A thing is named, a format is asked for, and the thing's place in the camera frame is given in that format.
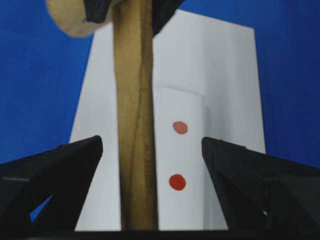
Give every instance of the blue background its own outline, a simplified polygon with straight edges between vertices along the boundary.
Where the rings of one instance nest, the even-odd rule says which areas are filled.
[[[69,142],[92,36],[60,32],[44,0],[1,4],[5,163]],[[320,167],[320,1],[185,0],[180,9],[254,28],[267,153]]]

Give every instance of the wood grain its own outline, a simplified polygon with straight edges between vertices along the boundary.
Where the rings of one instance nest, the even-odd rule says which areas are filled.
[[[157,230],[152,1],[113,8],[123,230]]]

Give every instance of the wooden handle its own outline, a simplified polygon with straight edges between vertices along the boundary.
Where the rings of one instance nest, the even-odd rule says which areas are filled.
[[[157,230],[152,1],[113,8],[123,230]]]

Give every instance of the orange dot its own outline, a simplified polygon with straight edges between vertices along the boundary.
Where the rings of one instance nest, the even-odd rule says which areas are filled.
[[[175,174],[169,179],[170,186],[177,191],[181,191],[186,186],[186,180],[180,174]]]
[[[186,134],[188,132],[188,125],[183,121],[173,123],[173,128],[178,134]]]

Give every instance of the white paper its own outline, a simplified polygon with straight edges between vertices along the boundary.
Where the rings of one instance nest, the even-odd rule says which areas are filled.
[[[155,37],[153,52],[160,230],[227,229],[201,158],[201,138],[205,135],[265,152],[254,31],[178,10]],[[94,36],[70,140],[93,135],[103,140],[103,156],[78,231],[121,229],[113,56],[110,24]],[[171,124],[176,120],[192,126],[188,134],[174,135]],[[176,173],[186,178],[183,191],[169,185],[170,175]]]
[[[205,197],[208,197],[205,191],[214,191],[212,183],[212,188],[205,189],[205,181],[210,181],[210,176],[201,149],[201,140],[206,134],[204,97],[161,88],[155,109],[159,229],[203,230],[208,207],[205,205]],[[185,123],[187,133],[178,134],[173,127],[175,122]],[[174,190],[170,186],[169,179],[175,174],[185,178],[183,190]],[[216,204],[220,209],[217,200],[206,204]],[[221,210],[215,218],[220,218],[217,222],[225,229]]]

